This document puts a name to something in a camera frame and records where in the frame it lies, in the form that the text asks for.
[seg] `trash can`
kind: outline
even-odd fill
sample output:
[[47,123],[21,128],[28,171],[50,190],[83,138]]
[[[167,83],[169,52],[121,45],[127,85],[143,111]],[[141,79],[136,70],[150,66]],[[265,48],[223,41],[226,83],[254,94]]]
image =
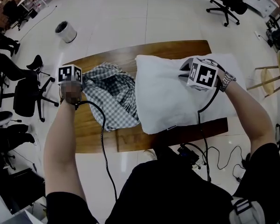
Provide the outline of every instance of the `trash can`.
[[73,27],[70,25],[69,22],[67,21],[63,21],[61,22],[56,30],[55,30],[56,34],[61,37],[64,42],[66,43],[70,43],[72,42],[76,36],[77,36],[77,32],[73,29]]

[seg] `hand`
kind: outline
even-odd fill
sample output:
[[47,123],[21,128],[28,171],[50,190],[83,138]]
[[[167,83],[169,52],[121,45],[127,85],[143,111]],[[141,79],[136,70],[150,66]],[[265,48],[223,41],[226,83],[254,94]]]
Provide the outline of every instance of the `hand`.
[[66,82],[61,84],[62,97],[67,103],[75,105],[80,101],[81,85],[76,82]]

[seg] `wristwatch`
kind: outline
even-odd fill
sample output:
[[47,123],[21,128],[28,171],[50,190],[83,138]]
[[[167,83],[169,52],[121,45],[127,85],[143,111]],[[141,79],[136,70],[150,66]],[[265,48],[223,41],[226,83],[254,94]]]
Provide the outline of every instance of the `wristwatch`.
[[228,84],[232,80],[237,81],[237,79],[232,74],[225,71],[225,76],[224,76],[223,80],[221,81],[222,85],[220,86],[220,91],[225,92]]

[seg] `checkered shirt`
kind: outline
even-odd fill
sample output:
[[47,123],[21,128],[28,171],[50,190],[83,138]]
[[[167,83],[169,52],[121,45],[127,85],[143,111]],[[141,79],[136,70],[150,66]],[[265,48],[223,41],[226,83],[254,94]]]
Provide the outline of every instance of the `checkered shirt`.
[[[98,105],[106,116],[107,131],[138,125],[136,111],[135,80],[118,65],[103,63],[83,74],[83,92],[87,100]],[[90,105],[100,125],[103,116]]]

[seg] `stool leg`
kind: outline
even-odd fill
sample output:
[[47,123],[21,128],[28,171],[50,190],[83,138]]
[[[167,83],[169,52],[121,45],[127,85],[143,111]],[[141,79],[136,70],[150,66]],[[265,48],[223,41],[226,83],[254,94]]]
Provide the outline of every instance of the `stool leg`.
[[260,86],[263,86],[264,84],[269,84],[269,83],[274,82],[274,81],[279,80],[279,79],[280,79],[280,76],[275,77],[275,78],[273,78],[273,79],[267,80],[267,81],[262,82],[262,83],[260,83],[260,84],[254,85],[254,86],[252,86],[252,87],[250,87],[250,88],[247,88],[247,91],[248,91],[248,90],[255,89],[255,88],[260,87]]
[[255,69],[256,69],[256,70],[262,70],[262,69],[276,69],[276,68],[278,68],[278,65],[257,67],[257,68],[255,68]]
[[280,90],[280,86],[276,90],[274,90],[274,92],[272,94],[276,93],[278,90]]

